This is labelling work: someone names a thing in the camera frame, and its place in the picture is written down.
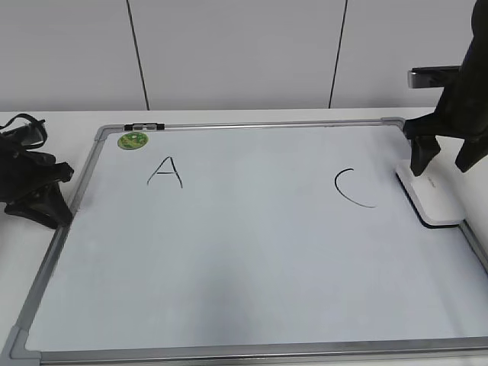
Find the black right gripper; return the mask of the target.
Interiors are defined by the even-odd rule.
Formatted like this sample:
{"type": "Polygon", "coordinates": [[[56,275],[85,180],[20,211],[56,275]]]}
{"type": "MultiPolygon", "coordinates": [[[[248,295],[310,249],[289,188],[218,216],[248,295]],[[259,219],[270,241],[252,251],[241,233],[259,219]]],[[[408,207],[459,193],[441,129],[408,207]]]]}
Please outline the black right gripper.
{"type": "Polygon", "coordinates": [[[403,127],[412,140],[410,169],[420,176],[441,152],[435,136],[465,140],[455,159],[467,172],[487,156],[487,2],[477,1],[471,15],[472,41],[457,78],[443,88],[435,110],[407,120],[403,127]]]}

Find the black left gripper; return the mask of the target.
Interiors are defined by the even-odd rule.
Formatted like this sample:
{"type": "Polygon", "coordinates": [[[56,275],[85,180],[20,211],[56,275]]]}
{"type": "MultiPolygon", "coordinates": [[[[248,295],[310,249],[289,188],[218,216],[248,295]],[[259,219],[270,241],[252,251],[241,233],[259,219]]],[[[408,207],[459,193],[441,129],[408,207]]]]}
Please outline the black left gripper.
{"type": "Polygon", "coordinates": [[[58,182],[70,181],[74,170],[39,150],[48,138],[44,124],[20,113],[1,126],[1,201],[11,202],[6,214],[56,229],[72,222],[58,182]]]}

